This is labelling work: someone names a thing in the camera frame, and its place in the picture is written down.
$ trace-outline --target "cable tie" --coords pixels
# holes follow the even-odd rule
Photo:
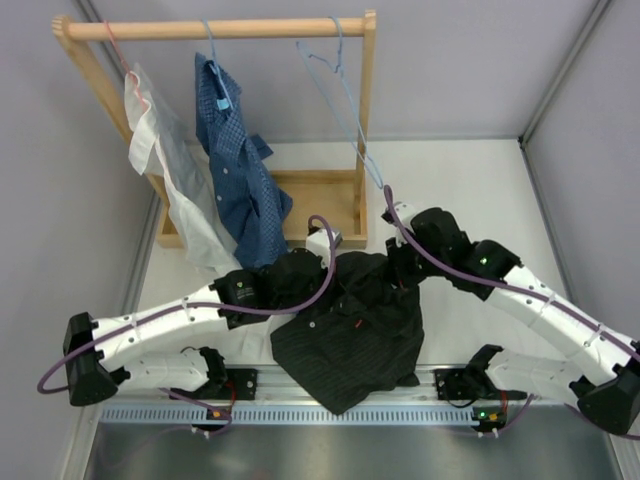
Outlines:
[[[536,315],[536,318],[533,319],[533,322],[531,322],[531,325],[529,325],[529,328],[531,328],[540,319],[540,317],[542,317],[542,315],[544,314],[544,311],[549,306],[551,306],[551,304],[555,302],[555,300],[556,300],[556,292],[551,292],[551,295],[549,295],[549,297],[547,298],[547,301],[544,302],[542,307],[540,307],[540,310],[538,311],[538,315]]]
[[[142,337],[140,337],[140,329],[138,328],[138,316],[136,313],[129,314],[129,318],[131,319],[131,329],[133,330],[133,334],[138,339],[139,342],[142,341]]]
[[[585,348],[589,348],[593,341],[600,336],[600,334],[604,332],[604,326],[599,323],[598,329],[593,332],[593,334],[589,337],[589,339],[583,343]]]

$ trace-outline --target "blue hanger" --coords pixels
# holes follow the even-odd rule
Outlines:
[[[339,37],[338,51],[337,51],[338,59],[337,59],[337,62],[335,63],[335,65],[332,64],[326,58],[320,57],[319,55],[316,55],[315,53],[312,53],[311,50],[309,50],[309,48],[307,47],[307,44],[305,42],[297,41],[296,42],[296,47],[298,49],[298,53],[302,57],[302,61],[304,62],[304,66],[307,68],[307,71],[309,72],[309,75],[311,75],[311,79],[313,80],[313,83],[316,84],[316,87],[318,88],[318,90],[320,91],[322,96],[324,97],[324,100],[327,102],[327,105],[331,109],[331,113],[333,113],[333,116],[338,121],[338,125],[340,125],[340,128],[342,129],[342,131],[347,136],[347,140],[349,141],[349,143],[351,143],[351,146],[356,151],[356,153],[358,155],[358,158],[360,159],[360,161],[364,165],[364,168],[367,170],[367,173],[371,176],[371,178],[373,179],[373,181],[376,184],[376,186],[378,188],[382,189],[382,187],[384,185],[384,180],[382,179],[382,175],[380,174],[380,170],[378,169],[378,165],[376,164],[375,160],[371,157],[371,155],[369,155],[369,149],[368,149],[368,146],[367,146],[367,142],[364,141],[364,133],[362,131],[362,125],[360,124],[360,119],[358,118],[358,109],[356,108],[356,104],[355,104],[355,102],[353,100],[353,95],[351,94],[351,88],[349,88],[349,83],[347,82],[347,79],[346,79],[345,74],[344,74],[344,66],[342,65],[342,43],[343,43],[342,42],[342,40],[343,40],[343,38],[342,38],[342,26],[340,25],[340,21],[337,18],[335,18],[335,17],[329,17],[329,18],[331,18],[331,20],[333,20],[333,22],[336,24],[336,28],[338,29],[338,37]],[[320,78],[318,77],[318,75],[314,71],[314,69],[311,67],[309,59],[319,60],[320,62],[322,62],[325,65],[327,65],[333,71],[333,73],[337,73],[339,75],[340,83],[342,83],[342,88],[344,89],[344,91],[345,91],[345,93],[347,95],[347,99],[349,100],[349,106],[351,107],[351,113],[353,113],[353,116],[355,117],[356,125],[358,126],[358,132],[360,133],[360,137],[364,141],[364,151],[365,151],[365,155],[364,156],[358,150],[358,145],[356,143],[356,140],[351,135],[351,132],[349,131],[349,128],[347,127],[347,124],[346,124],[344,118],[342,118],[342,115],[340,113],[338,113],[338,110],[336,109],[335,105],[333,104],[333,100],[331,100],[331,98],[329,97],[329,94],[327,93],[327,90],[325,89],[322,81],[320,80]]]
[[[209,28],[209,22],[205,19],[202,19],[202,23],[204,24],[204,28],[207,31],[207,35],[209,35],[209,43],[211,44],[211,70],[218,80],[218,84],[222,88],[224,92],[225,98],[216,99],[218,103],[218,108],[220,110],[226,110],[227,108],[231,108],[231,110],[235,110],[233,108],[233,102],[231,101],[231,95],[229,95],[229,91],[227,90],[227,86],[224,84],[224,80],[222,80],[222,75],[220,74],[220,66],[218,65],[218,61],[216,60],[216,49],[213,46],[213,33],[211,33],[211,29]]]

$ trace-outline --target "wooden tray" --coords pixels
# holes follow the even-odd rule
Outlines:
[[[278,170],[271,172],[280,188],[293,198],[293,209],[284,222],[289,246],[304,246],[309,216],[322,215],[342,233],[342,248],[367,245],[367,207],[364,185],[355,205],[355,170]],[[181,248],[182,242],[171,223],[167,207],[160,217],[156,235],[165,248]]]

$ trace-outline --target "wire hanger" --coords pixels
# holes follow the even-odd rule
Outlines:
[[[218,65],[218,60],[216,59],[216,49],[213,45],[213,33],[209,28],[209,22],[202,19],[202,23],[204,24],[204,28],[207,31],[207,35],[209,35],[209,43],[211,44],[211,70],[213,71],[216,79],[218,80],[218,84],[224,93],[224,98],[217,99],[218,108],[220,110],[226,110],[227,108],[231,108],[231,110],[235,110],[233,107],[233,101],[231,100],[231,95],[229,95],[229,91],[227,90],[227,86],[224,84],[224,80],[222,79],[222,74],[220,73],[220,65]]]
[[[127,60],[124,58],[124,55],[122,54],[122,50],[120,50],[120,46],[116,41],[116,37],[113,35],[113,32],[111,31],[111,26],[109,25],[109,22],[105,20],[102,23],[104,23],[104,26],[107,29],[109,40],[111,41],[111,45],[113,45],[113,49],[116,51],[116,54],[120,59],[120,63],[122,64],[125,71],[127,72],[127,75],[129,75],[133,79],[133,86],[136,89],[136,96],[138,97],[138,100],[140,100],[140,104],[144,107],[144,111],[146,112],[149,109],[149,104],[148,102],[145,101],[144,97],[142,96],[142,92],[140,92],[140,88],[138,88],[138,83],[139,83],[138,76],[131,71],[131,67],[129,67]]]
[[[306,42],[298,40],[296,42],[296,48],[298,49],[298,53],[302,57],[302,61],[304,62],[304,65],[307,68],[309,75],[311,75],[313,82],[316,84],[316,87],[324,97],[325,102],[327,102],[327,105],[331,109],[331,113],[333,113],[333,116],[335,117],[338,124],[340,125],[340,128],[347,136],[347,140],[349,141],[349,143],[351,143],[351,146],[358,154],[358,158],[360,159],[360,161],[362,161],[362,164],[364,165],[364,168],[367,170],[367,173],[369,173],[369,175],[373,179],[376,186],[379,189],[382,189],[382,187],[384,186],[384,181],[382,179],[382,175],[380,174],[378,165],[376,164],[375,160],[371,157],[371,155],[369,155],[368,144],[365,139],[364,132],[362,130],[362,125],[360,124],[360,119],[358,118],[358,109],[356,108],[355,102],[353,100],[353,95],[351,94],[351,88],[349,87],[349,83],[347,82],[345,72],[344,72],[344,66],[342,65],[342,44],[343,44],[342,26],[340,25],[340,21],[337,18],[335,17],[329,17],[329,18],[333,20],[333,22],[336,24],[336,28],[338,29],[339,43],[338,43],[338,50],[337,50],[337,60],[335,64],[331,63],[329,60],[327,60],[324,57],[321,57],[319,55],[316,55],[315,53],[312,53],[311,50],[309,50],[309,47],[307,47]],[[362,142],[364,144],[364,156],[358,150],[357,141],[353,138],[353,135],[351,135],[351,132],[349,131],[349,128],[344,118],[342,117],[342,115],[338,113],[338,110],[336,109],[333,103],[333,100],[331,100],[329,94],[327,93],[327,90],[324,87],[323,82],[320,80],[320,78],[318,77],[318,74],[312,68],[311,63],[309,62],[310,59],[315,59],[324,63],[327,67],[331,69],[333,73],[337,74],[338,77],[340,78],[340,83],[342,84],[342,88],[344,89],[347,95],[347,99],[349,100],[351,113],[353,114],[356,121],[356,125],[358,126],[358,133],[360,134],[360,138],[362,138]]]

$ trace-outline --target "wooden rod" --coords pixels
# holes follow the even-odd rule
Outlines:
[[[345,37],[362,37],[364,18],[340,18]],[[117,40],[202,40],[209,38],[200,21],[109,23]],[[337,37],[330,18],[278,20],[214,20],[209,28],[215,38],[309,38]],[[70,23],[67,35],[75,41],[106,41],[109,35],[101,23]]]
[[[362,67],[360,70],[360,110],[359,120],[362,126],[364,138],[358,132],[358,152],[362,157],[367,153],[365,142],[369,131],[369,110],[371,107],[371,84],[373,81],[373,53],[376,44],[376,12],[367,10],[364,16],[364,36],[362,39]],[[360,160],[360,155],[356,155],[356,173],[353,185],[353,210],[356,221],[356,228],[363,225],[366,229],[367,221],[367,199],[364,182],[364,165]]]
[[[104,108],[109,118],[111,118],[124,143],[129,146],[133,133],[129,128],[129,121],[127,120],[127,113],[124,109],[122,94],[113,85],[109,75],[104,71],[102,65],[100,65],[100,62],[91,51],[91,48],[89,48],[89,45],[86,42],[73,41],[66,35],[65,32],[68,31],[70,25],[73,25],[71,17],[58,16],[53,19],[51,28],[58,42],[60,42],[60,45],[64,51],[67,52],[67,55],[78,70],[80,70],[80,73],[89,84],[89,87],[91,87],[91,90],[93,90],[93,94],[100,102],[100,105],[102,105],[102,108]],[[162,199],[162,202],[168,206],[169,198],[167,197],[167,191],[164,186],[164,179],[157,175],[147,175],[147,178],[151,182],[153,189]]]

